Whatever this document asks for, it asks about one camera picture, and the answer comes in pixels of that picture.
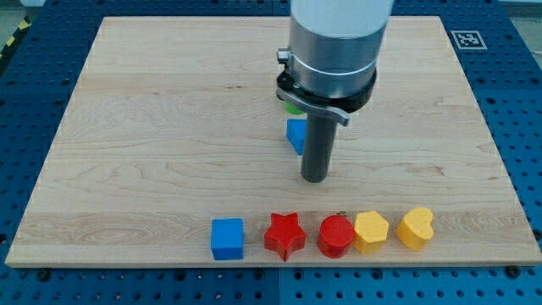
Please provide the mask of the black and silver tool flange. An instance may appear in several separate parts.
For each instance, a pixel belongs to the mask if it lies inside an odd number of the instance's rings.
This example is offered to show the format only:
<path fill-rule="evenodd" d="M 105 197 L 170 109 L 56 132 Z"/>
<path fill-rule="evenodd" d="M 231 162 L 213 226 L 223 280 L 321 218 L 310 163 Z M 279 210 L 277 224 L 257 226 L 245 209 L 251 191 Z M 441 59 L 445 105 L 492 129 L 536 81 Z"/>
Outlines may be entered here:
<path fill-rule="evenodd" d="M 318 119 L 347 126 L 351 115 L 370 99 L 377 80 L 376 62 L 335 73 L 314 69 L 287 47 L 277 51 L 284 70 L 277 76 L 277 97 Z"/>

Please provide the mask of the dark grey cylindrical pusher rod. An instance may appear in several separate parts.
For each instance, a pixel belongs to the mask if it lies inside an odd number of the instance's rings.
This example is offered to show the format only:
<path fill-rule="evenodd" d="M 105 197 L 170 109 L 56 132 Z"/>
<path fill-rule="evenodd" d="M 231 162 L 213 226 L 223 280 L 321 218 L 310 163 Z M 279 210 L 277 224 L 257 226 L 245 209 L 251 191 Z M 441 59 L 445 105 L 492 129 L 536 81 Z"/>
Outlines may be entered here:
<path fill-rule="evenodd" d="M 325 180 L 335 141 L 337 124 L 316 114 L 307 115 L 301 176 L 310 183 Z"/>

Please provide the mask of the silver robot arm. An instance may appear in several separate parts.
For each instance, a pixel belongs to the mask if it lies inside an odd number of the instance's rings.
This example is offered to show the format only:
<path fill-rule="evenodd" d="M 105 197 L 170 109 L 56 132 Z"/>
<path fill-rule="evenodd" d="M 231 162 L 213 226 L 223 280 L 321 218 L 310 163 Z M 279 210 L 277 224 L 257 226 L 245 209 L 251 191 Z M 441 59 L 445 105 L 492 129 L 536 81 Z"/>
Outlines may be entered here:
<path fill-rule="evenodd" d="M 292 0 L 277 97 L 304 112 L 301 176 L 326 179 L 339 125 L 371 98 L 394 0 Z"/>

